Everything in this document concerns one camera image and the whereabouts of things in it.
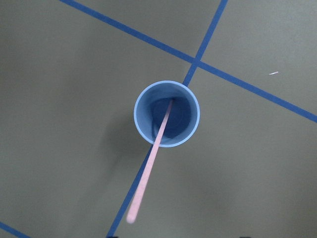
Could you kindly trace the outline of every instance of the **floor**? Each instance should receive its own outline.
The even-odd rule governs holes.
[[[144,88],[201,118],[120,238],[317,237],[317,2],[2,1],[0,237],[104,238],[150,144]]]

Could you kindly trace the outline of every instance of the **cup rim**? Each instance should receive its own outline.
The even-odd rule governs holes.
[[[200,107],[199,107],[199,104],[198,104],[198,100],[196,98],[196,96],[194,95],[194,93],[187,87],[185,86],[184,84],[181,84],[179,82],[176,82],[176,81],[172,81],[172,80],[163,80],[163,81],[159,81],[159,82],[155,82],[151,85],[149,85],[148,87],[146,87],[142,92],[141,94],[139,95],[136,103],[135,103],[135,106],[134,106],[134,112],[133,112],[133,116],[134,116],[134,123],[135,123],[135,126],[138,130],[138,132],[140,133],[140,135],[146,140],[148,141],[149,143],[151,144],[154,144],[154,141],[151,140],[150,138],[148,138],[143,132],[142,130],[140,129],[139,125],[138,125],[138,120],[137,120],[137,115],[136,115],[136,110],[137,110],[137,107],[138,107],[138,104],[142,98],[142,96],[150,89],[150,88],[153,88],[154,86],[156,85],[159,85],[159,84],[174,84],[174,85],[177,85],[177,86],[180,86],[182,87],[183,89],[185,89],[190,95],[191,97],[193,98],[194,102],[195,102],[195,106],[196,106],[196,109],[197,109],[197,119],[196,119],[196,123],[192,129],[192,131],[181,141],[179,142],[176,142],[174,144],[160,144],[159,146],[160,147],[174,147],[174,146],[177,146],[177,145],[180,145],[180,144],[183,144],[184,142],[186,142],[196,131],[197,127],[198,127],[198,124],[199,124],[199,120],[200,120]]]

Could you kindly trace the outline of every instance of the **blue plastic cup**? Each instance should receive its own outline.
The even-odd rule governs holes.
[[[197,129],[200,109],[193,92],[175,81],[156,82],[143,90],[134,107],[137,130],[151,144],[154,144],[171,100],[174,102],[160,146],[180,145]]]

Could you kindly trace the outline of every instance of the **small white speck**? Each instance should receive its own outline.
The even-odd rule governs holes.
[[[274,72],[274,73],[269,73],[269,75],[273,75],[273,74],[277,74],[278,73],[278,71],[277,72]]]

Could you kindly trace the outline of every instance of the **blue tape line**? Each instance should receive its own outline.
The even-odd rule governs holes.
[[[30,238],[27,235],[17,231],[16,229],[13,229],[12,227],[10,227],[2,222],[0,222],[0,228],[5,230],[6,232],[16,236],[16,237],[19,237],[19,238]]]
[[[298,115],[301,115],[309,120],[317,122],[316,115],[314,115],[308,111],[305,111],[304,109],[301,109],[301,108],[299,108],[291,103],[288,103],[285,100],[278,98],[278,97],[276,97],[276,96],[274,96],[274,95],[272,95],[272,94],[270,94],[270,93],[268,93],[260,88],[257,88],[255,86],[247,83],[247,82],[244,82],[241,79],[238,79],[234,76],[231,76],[231,75],[229,75],[229,74],[227,74],[219,69],[216,69],[215,67],[212,67],[211,65],[208,65],[208,64],[201,62],[201,61],[197,61],[196,58],[193,58],[193,57],[191,57],[191,56],[189,56],[189,55],[187,55],[179,50],[176,50],[176,49],[174,49],[174,48],[172,48],[172,47],[170,47],[162,42],[159,42],[159,41],[157,41],[157,40],[155,40],[155,39],[153,39],[153,38],[151,38],[151,37],[149,37],[141,32],[138,32],[138,31],[136,31],[136,30],[134,30],[134,29],[132,29],[132,28],[116,21],[116,20],[113,20],[107,16],[104,16],[101,13],[98,13],[98,12],[96,12],[96,11],[94,11],[94,10],[92,10],[92,9],[90,9],[90,8],[80,4],[80,3],[77,3],[73,0],[60,0],[60,1],[76,8],[76,9],[78,9],[78,10],[80,10],[80,11],[82,11],[82,12],[84,12],[92,17],[95,17],[96,19],[99,19],[99,20],[101,20],[101,21],[121,30],[121,31],[124,31],[132,36],[135,36],[136,38],[138,38],[142,41],[145,41],[145,42],[147,42],[155,47],[158,47],[159,49],[161,49],[167,53],[170,53],[170,54],[172,54],[172,55],[174,55],[182,60],[185,60],[185,61],[191,63],[192,69],[189,69],[191,73],[189,74],[188,79],[185,78],[185,80],[183,82],[183,84],[186,86],[188,86],[188,84],[189,84],[189,82],[194,74],[193,68],[199,67],[199,68],[202,68],[202,69],[204,69],[212,74],[215,74],[215,75],[217,75],[217,76],[219,76],[219,77],[221,77],[229,82],[232,82],[232,83],[236,84],[237,86],[240,86],[244,89],[247,89],[250,92],[253,92],[253,93],[255,93],[255,94],[257,94],[265,99],[268,99],[273,103],[276,103],[276,104],[278,104],[278,105],[280,105],[288,110],[291,110],[292,112],[295,112]],[[226,3],[227,3],[227,0],[222,0],[219,4],[219,7],[218,7],[217,12],[216,12],[216,14],[219,14],[219,16],[214,17],[214,21],[211,24],[211,26],[213,26],[214,28],[216,27],[216,25],[219,21],[219,17],[221,16],[221,13],[223,12],[223,8],[225,7]]]
[[[185,79],[183,81],[183,84],[185,86],[188,86],[190,81],[192,80],[194,73],[197,69],[197,63],[199,63],[199,61],[202,59],[203,54],[205,53],[205,50],[206,50],[206,48],[207,48],[207,46],[212,38],[212,35],[217,27],[217,24],[221,18],[221,15],[222,15],[227,3],[228,3],[228,0],[221,0],[221,2],[219,3],[219,6],[218,6],[213,18],[212,18],[212,21],[208,27],[208,30],[205,34],[205,37],[204,37],[204,39],[203,39],[203,41],[202,41],[202,43],[201,43],[201,45],[196,53],[195,60],[193,61],[192,65],[190,66],[190,68],[185,76]]]
[[[157,47],[157,48],[159,48],[167,53],[170,53],[171,55],[174,55],[174,56],[176,56],[176,57],[178,57],[186,62],[192,63],[194,60],[193,57],[191,57],[191,56],[189,56],[189,55],[187,55],[187,54],[185,54],[185,53],[183,53],[183,52],[181,52],[181,51],[179,51],[171,46],[168,46],[168,45],[166,45],[166,44],[164,44],[164,43],[162,43],[162,42],[160,42],[160,41],[158,41],[150,36],[147,36],[147,35],[139,32],[139,31],[127,26],[127,25],[124,25],[124,24],[122,24],[122,23],[120,23],[120,22],[118,22],[110,17],[102,15],[101,13],[99,13],[91,8],[88,8],[88,7],[78,3],[76,1],[73,1],[73,0],[60,0],[60,1],[69,5],[69,6],[74,7],[76,9],[100,20],[100,21],[103,21],[103,22],[125,32],[125,33],[128,33],[131,36],[134,36],[134,37],[136,37],[136,38],[138,38],[146,43],[149,43],[152,46],[155,46],[155,47]]]
[[[256,86],[253,86],[250,83],[247,83],[241,79],[238,79],[238,78],[236,78],[236,77],[234,77],[226,72],[223,72],[215,67],[212,67],[204,62],[199,62],[198,67],[208,71],[209,73],[217,75],[218,77],[223,78],[231,83],[234,83],[235,85],[237,85],[239,87],[242,87],[250,92],[253,92],[260,97],[263,97],[263,98],[265,98],[273,103],[276,103],[276,104],[278,104],[278,105],[280,105],[280,106],[282,106],[282,107],[284,107],[284,108],[286,108],[286,109],[288,109],[288,110],[290,110],[290,111],[292,111],[292,112],[294,112],[302,117],[305,117],[309,120],[317,122],[316,115],[314,115],[314,114],[312,114],[304,109],[301,109],[301,108],[297,107],[296,105],[291,104],[291,103],[289,103],[289,102],[287,102],[287,101],[285,101],[285,100],[283,100],[283,99],[281,99],[273,94],[270,94],[270,93],[268,93],[268,92],[266,92],[266,91],[264,91]]]
[[[124,216],[124,213],[127,210],[129,203],[133,198],[135,190],[137,190],[137,187],[139,185],[139,182],[140,182],[141,176],[143,174],[145,165],[146,165],[148,158],[150,156],[150,152],[152,150],[152,147],[153,147],[153,145],[150,147],[137,175],[135,176],[135,179],[133,180],[133,183],[132,183],[132,185],[131,185],[131,187],[130,187],[130,189],[129,189],[129,191],[128,191],[128,193],[127,193],[127,195],[126,195],[126,197],[125,197],[125,199],[124,199],[124,201],[123,201],[123,203],[122,203],[122,205],[121,205],[121,207],[120,207],[120,209],[119,209],[119,211],[118,211],[118,213],[117,213],[117,215],[116,215],[116,217],[111,225],[111,227],[110,227],[110,230],[109,230],[106,238],[110,238],[110,237],[114,236],[114,233],[117,230],[117,228],[122,220],[122,217]]]

